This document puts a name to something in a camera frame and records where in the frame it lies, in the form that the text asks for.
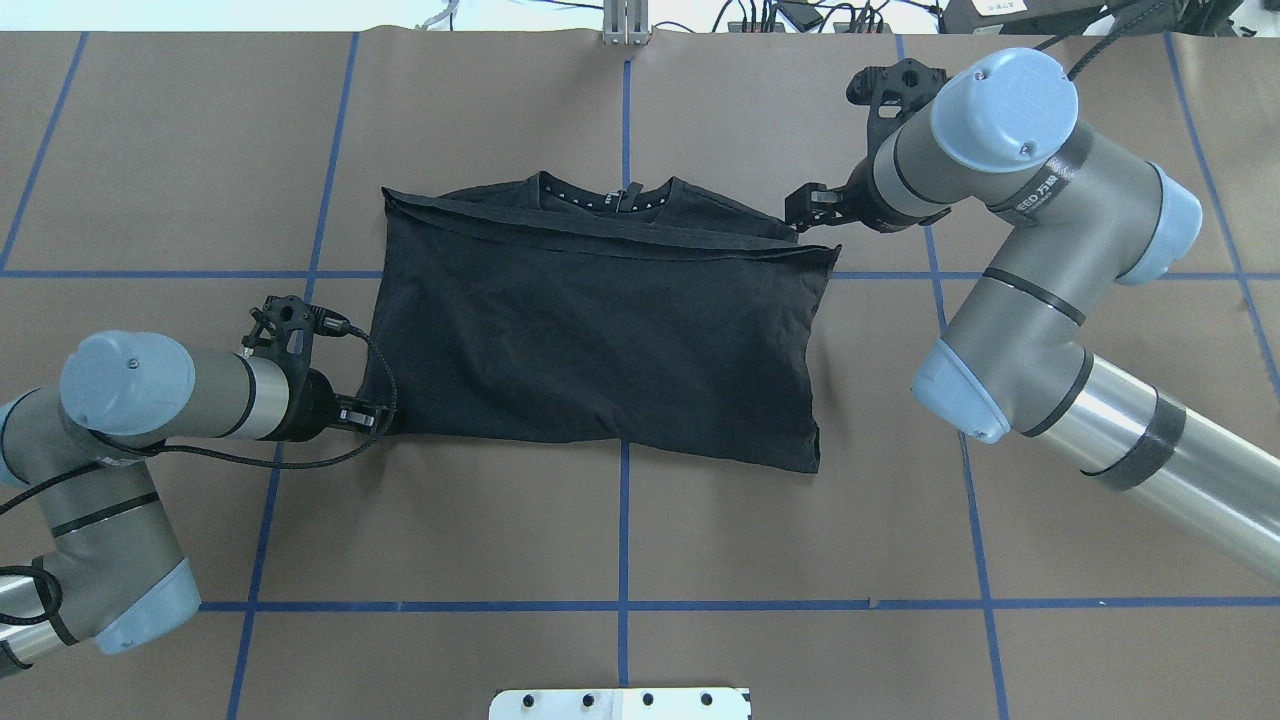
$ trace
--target blue cap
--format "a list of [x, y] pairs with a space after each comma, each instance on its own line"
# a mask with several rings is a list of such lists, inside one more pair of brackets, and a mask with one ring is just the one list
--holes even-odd
[[1075, 86], [1057, 60], [1030, 47], [992, 53], [933, 99], [932, 129], [955, 161], [1012, 173], [1048, 160], [1079, 117]]
[[1170, 179], [1160, 165], [1152, 163], [1151, 167], [1160, 176], [1160, 220], [1147, 251], [1129, 272], [1116, 278], [1120, 284], [1142, 284], [1165, 274], [1170, 265], [1181, 260], [1192, 249], [1201, 223], [1204, 222], [1199, 200]]
[[[4, 443], [4, 428], [5, 424], [9, 421], [9, 413], [13, 413], [13, 407], [19, 402], [22, 402], [22, 400], [28, 395], [31, 395], [32, 392], [36, 391], [24, 392], [20, 396], [10, 400], [4, 407], [0, 407], [0, 447], [3, 447]], [[0, 451], [0, 483], [22, 489], [27, 489], [31, 487], [31, 483], [24, 482], [22, 478], [13, 474], [13, 470], [10, 470], [9, 465], [4, 461], [3, 451]]]
[[148, 643], [180, 626], [200, 610], [200, 589], [191, 562], [182, 559], [137, 602], [93, 638], [104, 655], [116, 655]]
[[105, 331], [81, 342], [59, 383], [77, 424], [113, 436], [164, 427], [191, 398], [196, 365], [178, 341], [157, 333]]
[[991, 445], [1009, 432], [1009, 419], [991, 393], [942, 340], [933, 342], [933, 350], [915, 373], [911, 395], [934, 415], [977, 441]]

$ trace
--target robotic arm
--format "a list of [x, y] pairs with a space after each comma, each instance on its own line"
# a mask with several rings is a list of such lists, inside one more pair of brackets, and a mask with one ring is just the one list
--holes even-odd
[[[916, 374], [916, 400], [980, 442], [1016, 430], [1046, 443], [1280, 583], [1280, 461], [1075, 341], [1112, 282], [1146, 283], [1185, 255], [1196, 197], [1079, 120], [1074, 85], [1036, 50], [950, 81], [915, 60], [868, 68], [846, 95], [873, 106], [870, 156], [836, 191], [792, 193], [788, 223], [896, 232], [977, 197], [1014, 225]], [[881, 104], [901, 108], [896, 120]]]
[[155, 333], [96, 333], [56, 388], [0, 407], [0, 482], [31, 489], [78, 474], [37, 496], [56, 550], [0, 569], [0, 678], [84, 638], [123, 652], [200, 607], [143, 462], [166, 438], [306, 441], [333, 427], [370, 434], [367, 447], [385, 432], [394, 401], [335, 395], [310, 368], [314, 336], [367, 341], [362, 331], [294, 296], [268, 297], [252, 314], [239, 355]]

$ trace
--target folded garment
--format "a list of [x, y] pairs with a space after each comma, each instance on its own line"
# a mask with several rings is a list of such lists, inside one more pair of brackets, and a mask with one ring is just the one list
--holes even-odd
[[[622, 438], [817, 471], [805, 347], [840, 247], [676, 178], [383, 195], [370, 332], [399, 387], [392, 433]], [[360, 396], [388, 393], [370, 363]]]

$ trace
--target white cable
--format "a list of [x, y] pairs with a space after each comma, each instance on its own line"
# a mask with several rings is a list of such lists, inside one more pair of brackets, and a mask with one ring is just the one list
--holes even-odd
[[449, 3], [448, 8], [445, 8], [440, 13], [436, 13], [436, 14], [431, 15], [430, 18], [426, 19], [425, 23], [422, 23], [420, 26], [413, 26], [413, 29], [428, 29], [431, 26], [434, 26], [435, 23], [438, 23], [438, 22], [448, 18], [449, 15], [452, 15], [453, 13], [456, 13], [458, 10], [458, 3], [461, 3], [461, 1], [462, 0], [448, 0], [448, 3]]

